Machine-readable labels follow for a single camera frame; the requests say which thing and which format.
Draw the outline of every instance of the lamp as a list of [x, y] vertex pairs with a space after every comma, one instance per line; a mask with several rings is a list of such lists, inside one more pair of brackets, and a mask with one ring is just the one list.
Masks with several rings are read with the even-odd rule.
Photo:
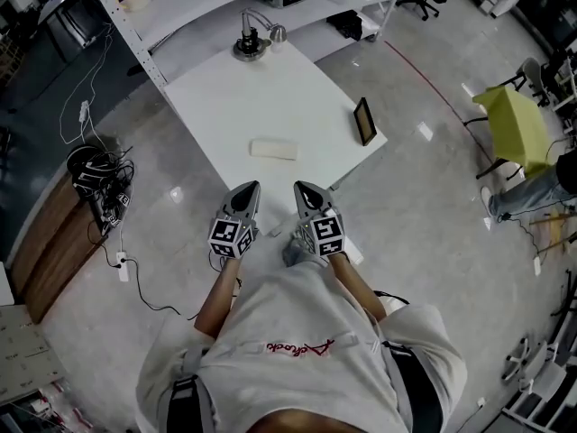
[[[259, 38], [256, 28], [251, 27], [249, 16], [270, 31], [270, 39]], [[233, 45], [233, 56], [241, 61], [256, 61], [262, 58], [267, 47], [272, 43], [272, 51], [277, 52], [282, 48], [282, 43], [287, 40], [287, 29], [280, 24], [273, 24], [268, 17], [252, 8], [245, 8], [242, 12], [243, 37]]]

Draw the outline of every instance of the concrete floor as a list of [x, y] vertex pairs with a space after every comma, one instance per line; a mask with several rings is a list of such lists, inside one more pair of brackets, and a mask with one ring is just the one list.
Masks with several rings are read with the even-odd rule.
[[[440, 9], [440, 17], [426, 23], [410, 8], [398, 9], [385, 39], [418, 66], [460, 117], [480, 114], [462, 84], [478, 93], [512, 76], [525, 57], [544, 60], [508, 14], [492, 20], [469, 0], [449, 0]], [[344, 181], [335, 199], [347, 234], [364, 254], [361, 275], [375, 289], [436, 305], [463, 352], [469, 381], [446, 430], [454, 433], [481, 396], [489, 402], [502, 396], [503, 359], [519, 338], [551, 330], [549, 313], [560, 303], [563, 271], [573, 262], [551, 252], [536, 277], [534, 248], [516, 224], [488, 230], [474, 175], [489, 162], [452, 110], [387, 44], [355, 43], [318, 66], [354, 101], [368, 98], [389, 138]], [[552, 138], [559, 136], [558, 122], [545, 117]], [[418, 131], [421, 122], [433, 132], [431, 141]], [[124, 148], [133, 146], [138, 172], [124, 249], [140, 263], [143, 293], [154, 304], [192, 316], [216, 276], [207, 261], [206, 230], [224, 183], [151, 82], [98, 128]], [[491, 153], [487, 125], [474, 124], [472, 131]], [[503, 181], [496, 173], [483, 182], [500, 189]], [[184, 195], [179, 205], [169, 197], [176, 186]], [[243, 261], [244, 280], [281, 266], [280, 247], [292, 222], [279, 237], [255, 243]], [[537, 232], [536, 240], [545, 245], [548, 233]], [[118, 232], [106, 246], [114, 255]], [[87, 413], [112, 431], [133, 425], [138, 372], [166, 312], [141, 303], [135, 280], [121, 283], [101, 250], [44, 319]]]

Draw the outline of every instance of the jeans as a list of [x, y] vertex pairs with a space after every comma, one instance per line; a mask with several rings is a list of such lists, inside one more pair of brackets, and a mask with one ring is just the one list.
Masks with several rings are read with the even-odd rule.
[[304, 262], [326, 267], [325, 261], [308, 251], [307, 243], [303, 239], [292, 239], [282, 251], [282, 260], [288, 268]]
[[492, 196], [489, 200], [489, 211], [495, 217], [505, 213], [515, 215], [533, 207], [542, 207], [570, 198], [572, 195], [559, 184], [557, 171], [553, 166], [503, 194]]

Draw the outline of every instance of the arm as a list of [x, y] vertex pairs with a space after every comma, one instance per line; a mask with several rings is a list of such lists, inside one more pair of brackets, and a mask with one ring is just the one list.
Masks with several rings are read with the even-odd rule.
[[329, 262], [333, 266], [334, 275], [343, 286], [351, 292], [363, 308], [369, 311], [377, 321], [381, 321], [387, 316], [385, 308], [380, 303], [379, 298], [359, 276], [359, 273], [349, 263], [343, 253], [329, 255]]
[[198, 312], [195, 329], [217, 338], [233, 302], [234, 284], [241, 261], [229, 258]]

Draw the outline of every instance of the white t-shirt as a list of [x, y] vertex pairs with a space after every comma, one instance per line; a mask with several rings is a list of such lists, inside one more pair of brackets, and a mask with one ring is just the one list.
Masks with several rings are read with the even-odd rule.
[[466, 381], [463, 360], [435, 308], [408, 305], [374, 326], [330, 269], [310, 262], [244, 281], [216, 341], [190, 328], [188, 336], [173, 338], [171, 349], [157, 351], [166, 346], [162, 334], [169, 334], [161, 332], [142, 368], [137, 399], [155, 428], [158, 399], [191, 351], [198, 355], [197, 375], [213, 402], [217, 432], [243, 433], [284, 409], [369, 432], [407, 432], [383, 360], [383, 338], [423, 350], [444, 425]]

